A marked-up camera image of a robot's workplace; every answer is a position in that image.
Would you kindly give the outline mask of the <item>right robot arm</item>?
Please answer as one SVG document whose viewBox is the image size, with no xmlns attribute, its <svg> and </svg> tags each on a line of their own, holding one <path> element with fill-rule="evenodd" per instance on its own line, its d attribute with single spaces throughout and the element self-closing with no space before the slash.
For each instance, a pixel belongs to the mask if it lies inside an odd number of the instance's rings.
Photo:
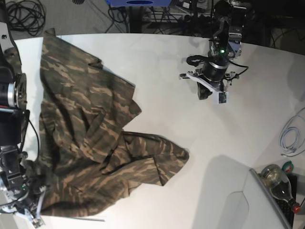
<svg viewBox="0 0 305 229">
<path fill-rule="evenodd" d="M 27 76 L 8 23 L 0 20 L 0 189 L 10 198 L 0 205 L 3 214 L 38 208 L 44 185 L 23 149 L 30 122 Z"/>
</svg>

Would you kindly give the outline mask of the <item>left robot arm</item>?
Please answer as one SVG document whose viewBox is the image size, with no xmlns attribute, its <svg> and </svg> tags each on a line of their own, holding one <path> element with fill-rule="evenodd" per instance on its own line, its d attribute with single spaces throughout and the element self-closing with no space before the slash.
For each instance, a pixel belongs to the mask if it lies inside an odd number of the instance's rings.
<svg viewBox="0 0 305 229">
<path fill-rule="evenodd" d="M 249 0 L 220 0 L 211 4 L 210 50 L 207 56 L 189 56 L 186 62 L 195 70 L 179 76 L 197 83 L 199 100 L 213 96 L 217 104 L 226 103 L 228 86 L 248 70 L 233 60 L 242 52 L 244 20 L 250 7 Z"/>
</svg>

